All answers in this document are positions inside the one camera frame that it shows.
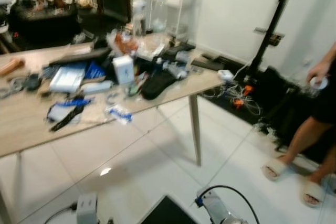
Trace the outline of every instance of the white packaging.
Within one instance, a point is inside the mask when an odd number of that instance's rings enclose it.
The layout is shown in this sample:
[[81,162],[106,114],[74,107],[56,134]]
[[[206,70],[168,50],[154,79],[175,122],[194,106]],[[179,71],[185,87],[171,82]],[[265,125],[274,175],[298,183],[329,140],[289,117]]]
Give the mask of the white packaging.
[[128,55],[113,59],[115,74],[119,84],[134,81],[133,59]]

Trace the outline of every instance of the table leg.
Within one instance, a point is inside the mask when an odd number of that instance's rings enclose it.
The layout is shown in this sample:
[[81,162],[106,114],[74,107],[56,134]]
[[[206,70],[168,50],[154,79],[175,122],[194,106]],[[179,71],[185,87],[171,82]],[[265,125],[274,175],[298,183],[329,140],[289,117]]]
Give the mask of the table leg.
[[193,128],[193,138],[196,153],[196,164],[201,166],[201,134],[200,134],[200,119],[198,118],[197,94],[189,96],[189,109],[191,116],[191,125]]
[[0,217],[3,223],[5,224],[11,224],[11,219],[9,217],[9,212],[5,204],[4,197],[2,195],[2,192],[0,191]]

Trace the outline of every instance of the foot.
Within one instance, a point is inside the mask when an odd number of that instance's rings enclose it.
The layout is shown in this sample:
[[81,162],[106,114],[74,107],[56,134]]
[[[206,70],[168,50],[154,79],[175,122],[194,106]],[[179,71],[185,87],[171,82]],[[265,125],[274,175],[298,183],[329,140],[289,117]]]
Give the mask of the foot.
[[[308,181],[311,181],[311,182],[313,182],[313,183],[315,183],[315,184],[317,184],[317,185],[321,185],[321,183],[322,183],[322,179],[319,178],[319,177],[317,177],[317,176],[314,176],[314,175],[312,175],[312,176],[308,179]],[[310,204],[312,204],[312,205],[316,205],[316,206],[317,206],[318,204],[321,203],[319,200],[315,199],[314,197],[311,197],[311,196],[308,195],[308,194],[305,194],[305,195],[303,196],[303,199],[304,199],[307,203],[310,203]]]
[[57,8],[64,8],[65,7],[65,3],[64,3],[63,0],[54,0],[54,3],[55,3]]
[[[285,165],[290,165],[293,162],[292,158],[288,158],[286,155],[278,157],[278,160],[280,160],[281,162],[283,162]],[[268,174],[275,178],[276,176],[278,176],[270,167],[266,166],[266,169],[268,171]]]

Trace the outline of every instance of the metal bracket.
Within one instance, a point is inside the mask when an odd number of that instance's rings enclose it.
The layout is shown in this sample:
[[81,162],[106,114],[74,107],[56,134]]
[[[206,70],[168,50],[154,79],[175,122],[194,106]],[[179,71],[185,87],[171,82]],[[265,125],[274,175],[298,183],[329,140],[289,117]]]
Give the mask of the metal bracket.
[[[254,29],[254,31],[256,33],[260,33],[260,34],[265,34],[267,32],[266,29],[263,29],[263,28],[259,28],[259,27],[256,27]],[[276,47],[277,45],[279,45],[280,41],[284,38],[284,34],[279,34],[279,33],[274,33],[272,34],[272,36],[269,38],[269,42],[268,44],[271,45],[271,46],[274,46]]]

